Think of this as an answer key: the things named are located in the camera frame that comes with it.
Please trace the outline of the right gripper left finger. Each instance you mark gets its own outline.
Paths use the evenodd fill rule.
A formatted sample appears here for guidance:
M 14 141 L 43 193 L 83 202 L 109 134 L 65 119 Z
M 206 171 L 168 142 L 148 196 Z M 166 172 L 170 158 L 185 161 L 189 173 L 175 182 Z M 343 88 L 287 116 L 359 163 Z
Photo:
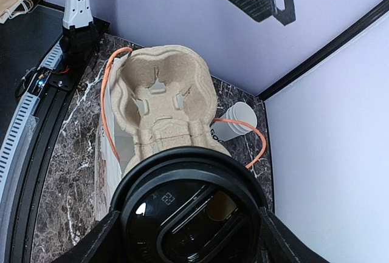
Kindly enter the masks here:
M 53 262 L 121 262 L 120 212 L 109 212 L 76 246 Z

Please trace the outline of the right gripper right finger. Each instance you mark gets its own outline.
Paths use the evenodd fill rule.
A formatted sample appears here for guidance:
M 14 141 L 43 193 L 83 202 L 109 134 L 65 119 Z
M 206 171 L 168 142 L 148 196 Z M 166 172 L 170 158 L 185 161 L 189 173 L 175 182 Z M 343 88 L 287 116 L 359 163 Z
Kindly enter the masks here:
M 260 211 L 258 262 L 328 262 L 308 248 L 265 207 Z

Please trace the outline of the black cup lid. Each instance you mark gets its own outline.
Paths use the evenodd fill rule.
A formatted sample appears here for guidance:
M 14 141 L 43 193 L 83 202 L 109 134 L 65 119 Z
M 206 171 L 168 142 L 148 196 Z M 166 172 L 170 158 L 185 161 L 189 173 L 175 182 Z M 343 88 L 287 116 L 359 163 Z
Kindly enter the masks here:
M 181 146 L 138 163 L 117 186 L 125 262 L 255 262 L 266 196 L 221 152 Z

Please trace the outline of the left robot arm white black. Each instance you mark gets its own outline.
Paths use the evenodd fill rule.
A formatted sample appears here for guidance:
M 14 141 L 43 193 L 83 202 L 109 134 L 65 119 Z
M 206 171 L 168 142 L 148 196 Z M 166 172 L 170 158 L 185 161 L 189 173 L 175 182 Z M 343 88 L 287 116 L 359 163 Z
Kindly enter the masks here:
M 294 0 L 228 0 L 256 22 L 273 16 L 286 26 L 296 20 Z M 65 63 L 77 64 L 97 45 L 90 0 L 66 0 L 60 47 Z

